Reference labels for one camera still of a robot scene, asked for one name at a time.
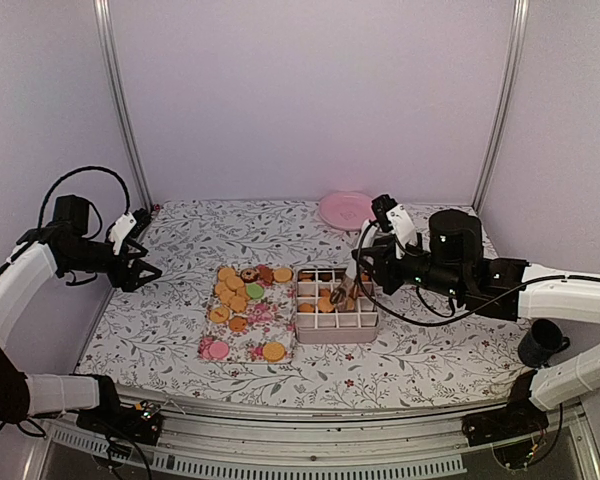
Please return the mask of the metal tongs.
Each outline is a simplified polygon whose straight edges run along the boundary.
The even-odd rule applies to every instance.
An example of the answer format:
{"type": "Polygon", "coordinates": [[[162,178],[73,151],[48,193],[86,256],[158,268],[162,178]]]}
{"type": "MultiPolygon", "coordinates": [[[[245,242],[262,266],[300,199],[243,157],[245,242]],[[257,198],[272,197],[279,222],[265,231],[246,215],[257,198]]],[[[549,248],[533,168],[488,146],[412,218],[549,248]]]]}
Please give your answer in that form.
{"type": "Polygon", "coordinates": [[[336,287],[332,290],[329,301],[341,311],[352,311],[355,301],[364,292],[356,281],[356,267],[350,264],[344,271],[344,275],[336,287]]]}

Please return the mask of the compartment tin box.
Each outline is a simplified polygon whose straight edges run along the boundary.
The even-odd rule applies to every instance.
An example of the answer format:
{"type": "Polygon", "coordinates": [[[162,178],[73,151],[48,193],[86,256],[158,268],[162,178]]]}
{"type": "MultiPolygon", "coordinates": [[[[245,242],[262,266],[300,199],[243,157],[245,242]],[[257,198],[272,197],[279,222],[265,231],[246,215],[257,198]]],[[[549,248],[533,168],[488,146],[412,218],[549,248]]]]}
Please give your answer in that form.
{"type": "Polygon", "coordinates": [[[345,268],[297,271],[295,333],[299,343],[370,343],[378,330],[377,308],[345,268]]]}

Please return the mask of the floral cookie tray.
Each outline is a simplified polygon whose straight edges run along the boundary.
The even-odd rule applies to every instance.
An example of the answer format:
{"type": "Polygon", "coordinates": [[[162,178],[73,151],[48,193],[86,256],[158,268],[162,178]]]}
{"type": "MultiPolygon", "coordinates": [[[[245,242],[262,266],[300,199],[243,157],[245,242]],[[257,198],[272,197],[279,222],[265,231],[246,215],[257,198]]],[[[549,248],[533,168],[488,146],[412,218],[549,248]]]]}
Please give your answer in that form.
{"type": "Polygon", "coordinates": [[[296,294],[293,279],[287,283],[274,280],[275,269],[288,266],[222,265],[216,270],[216,279],[207,305],[205,327],[198,344],[198,357],[203,361],[239,364],[285,364],[292,360],[296,343],[296,294]],[[265,293],[258,300],[250,299],[246,285],[240,278],[245,268],[257,268],[256,282],[265,293]],[[229,355],[222,360],[208,357],[207,348],[215,341],[229,345],[229,355]],[[286,356],[279,362],[267,362],[262,348],[269,342],[279,342],[286,348],[286,356]]]}

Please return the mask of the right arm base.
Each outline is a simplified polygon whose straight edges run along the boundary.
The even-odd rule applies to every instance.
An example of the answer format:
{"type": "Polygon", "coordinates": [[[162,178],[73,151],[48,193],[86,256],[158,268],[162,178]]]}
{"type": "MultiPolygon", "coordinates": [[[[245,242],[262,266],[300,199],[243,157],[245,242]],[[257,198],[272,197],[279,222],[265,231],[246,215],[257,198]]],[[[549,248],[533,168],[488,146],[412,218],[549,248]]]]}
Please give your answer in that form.
{"type": "Polygon", "coordinates": [[[470,446],[508,440],[540,432],[549,426],[547,414],[530,401],[530,393],[513,387],[503,407],[462,418],[462,433],[470,446]]]}

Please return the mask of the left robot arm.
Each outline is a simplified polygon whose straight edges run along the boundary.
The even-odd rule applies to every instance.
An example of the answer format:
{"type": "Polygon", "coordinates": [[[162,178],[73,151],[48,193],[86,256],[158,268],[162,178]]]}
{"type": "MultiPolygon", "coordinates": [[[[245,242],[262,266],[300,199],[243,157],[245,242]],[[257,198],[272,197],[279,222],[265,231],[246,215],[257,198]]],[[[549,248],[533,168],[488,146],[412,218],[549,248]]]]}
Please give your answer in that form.
{"type": "Polygon", "coordinates": [[[5,352],[10,334],[38,291],[52,278],[70,276],[68,286],[82,285],[99,276],[123,292],[134,292],[159,279],[159,268],[146,262],[148,253],[138,241],[151,221],[150,211],[132,210],[124,202],[121,216],[110,227],[100,225],[93,234],[90,218],[99,213],[93,202],[74,195],[56,196],[51,221],[39,219],[16,242],[0,266],[0,422],[19,425],[35,417],[76,411],[92,419],[108,434],[128,426],[128,410],[121,405],[113,380],[102,375],[26,374],[5,352]],[[97,234],[104,238],[99,240],[97,234]]]}

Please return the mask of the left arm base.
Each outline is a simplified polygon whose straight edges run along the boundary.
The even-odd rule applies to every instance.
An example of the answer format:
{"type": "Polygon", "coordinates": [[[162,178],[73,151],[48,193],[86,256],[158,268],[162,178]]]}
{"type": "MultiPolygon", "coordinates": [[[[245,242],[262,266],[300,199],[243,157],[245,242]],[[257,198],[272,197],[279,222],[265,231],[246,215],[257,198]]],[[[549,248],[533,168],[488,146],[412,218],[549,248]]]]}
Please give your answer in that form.
{"type": "Polygon", "coordinates": [[[148,401],[141,401],[139,407],[124,406],[110,377],[93,376],[93,379],[99,389],[99,404],[91,409],[80,410],[76,425],[129,442],[156,446],[164,424],[164,416],[159,408],[148,401]]]}

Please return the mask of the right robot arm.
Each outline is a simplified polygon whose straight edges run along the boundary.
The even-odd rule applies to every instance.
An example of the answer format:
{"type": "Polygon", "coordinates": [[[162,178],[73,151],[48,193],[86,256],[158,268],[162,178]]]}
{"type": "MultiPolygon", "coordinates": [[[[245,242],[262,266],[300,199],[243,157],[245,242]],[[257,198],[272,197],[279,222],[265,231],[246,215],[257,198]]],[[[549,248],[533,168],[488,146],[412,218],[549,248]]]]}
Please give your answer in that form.
{"type": "MultiPolygon", "coordinates": [[[[456,209],[429,218],[429,250],[411,217],[397,205],[375,213],[361,227],[345,277],[384,313],[410,325],[436,328],[479,315],[503,321],[567,320],[600,325],[600,275],[551,269],[526,260],[484,257],[482,224],[456,209]],[[366,273],[386,295],[411,285],[455,301],[465,313],[438,322],[405,317],[375,300],[361,279],[366,273]]],[[[600,343],[563,363],[533,367],[526,398],[497,415],[497,427],[517,436],[532,424],[536,409],[559,404],[600,388],[600,343]]]]}

